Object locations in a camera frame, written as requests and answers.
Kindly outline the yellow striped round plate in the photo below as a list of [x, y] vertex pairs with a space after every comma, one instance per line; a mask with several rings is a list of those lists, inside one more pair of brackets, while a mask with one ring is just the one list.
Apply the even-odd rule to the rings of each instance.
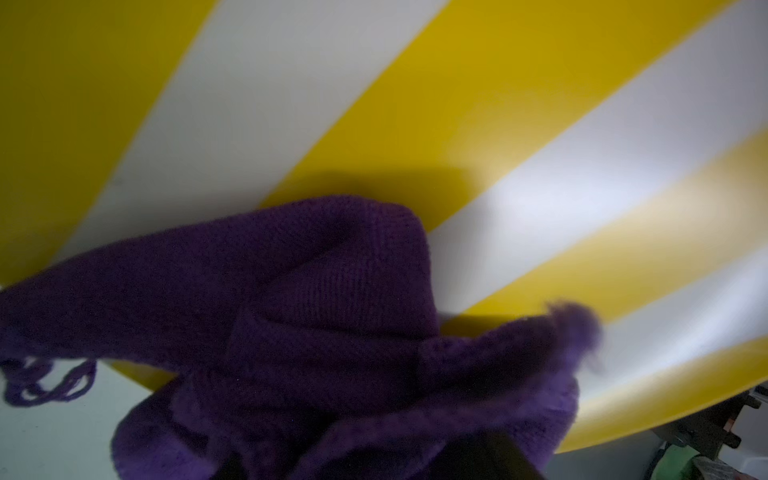
[[572, 451], [767, 377], [763, 1], [5, 1], [1, 282], [300, 198], [408, 206], [450, 334], [604, 320]]

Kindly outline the purple cloth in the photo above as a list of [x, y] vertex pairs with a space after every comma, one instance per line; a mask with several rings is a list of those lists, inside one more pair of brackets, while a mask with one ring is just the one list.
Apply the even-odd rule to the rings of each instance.
[[124, 240], [1, 294], [12, 406], [83, 396], [101, 359], [173, 374], [115, 431], [123, 479], [536, 479], [600, 337], [573, 303], [442, 335], [419, 219], [347, 196]]

